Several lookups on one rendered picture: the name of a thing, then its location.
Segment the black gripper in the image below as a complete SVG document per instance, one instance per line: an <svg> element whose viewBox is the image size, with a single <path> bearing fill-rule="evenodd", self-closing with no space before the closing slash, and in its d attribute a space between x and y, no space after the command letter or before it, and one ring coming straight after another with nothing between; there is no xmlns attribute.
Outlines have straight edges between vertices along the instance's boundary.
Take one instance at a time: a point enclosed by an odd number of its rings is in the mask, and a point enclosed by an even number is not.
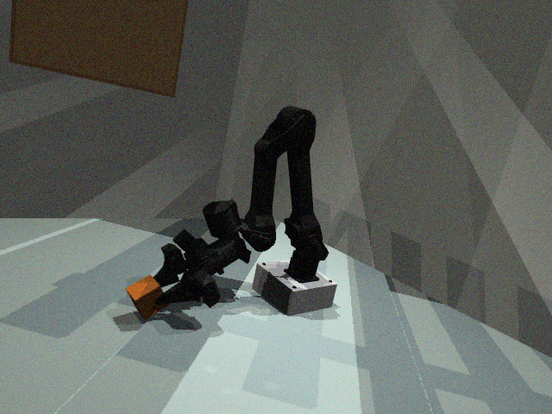
<svg viewBox="0 0 552 414"><path fill-rule="evenodd" d="M208 244L206 251L213 250L214 254L202 266L195 268L189 255L185 258L181 250L174 244L168 243L161 247L165 255L163 267L155 274L154 279L161 287L177 283L155 299L156 304L170 304L186 301L203 301L209 306L217 304L221 295L215 279L215 273L223 274L227 262L221 249L215 244ZM188 269L188 270L187 270ZM178 274L184 273L179 281Z"/></svg>

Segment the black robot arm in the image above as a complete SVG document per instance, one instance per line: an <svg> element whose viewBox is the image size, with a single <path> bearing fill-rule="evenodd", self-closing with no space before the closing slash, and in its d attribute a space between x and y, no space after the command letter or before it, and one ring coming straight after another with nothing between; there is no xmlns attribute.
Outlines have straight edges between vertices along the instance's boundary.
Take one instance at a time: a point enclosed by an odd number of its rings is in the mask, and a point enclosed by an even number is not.
<svg viewBox="0 0 552 414"><path fill-rule="evenodd" d="M223 252L227 266L240 259L249 263L251 251L245 241L258 252L267 251L276 241L273 219L273 194L278 157L287 151L292 198L292 213L285 218L285 234L296 248L284 272L298 283L318 281L318 263L329 251L323 244L320 224L313 211L310 149L315 139L316 118L309 111L286 106L254 145L254 173L249 211L239 217L236 202L214 201L203 208L210 234ZM239 236L241 233L245 241ZM206 251L208 243L195 239L183 229L172 239L193 260L202 266L214 251Z"/></svg>

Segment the orange block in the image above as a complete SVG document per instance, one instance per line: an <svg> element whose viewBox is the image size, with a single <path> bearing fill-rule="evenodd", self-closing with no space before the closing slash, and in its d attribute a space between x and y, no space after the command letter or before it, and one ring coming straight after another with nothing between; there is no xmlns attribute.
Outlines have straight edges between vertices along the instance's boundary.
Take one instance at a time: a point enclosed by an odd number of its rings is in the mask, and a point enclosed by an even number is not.
<svg viewBox="0 0 552 414"><path fill-rule="evenodd" d="M169 304L156 304L155 299L163 292L160 284L149 274L126 288L136 309L145 320L165 309Z"/></svg>

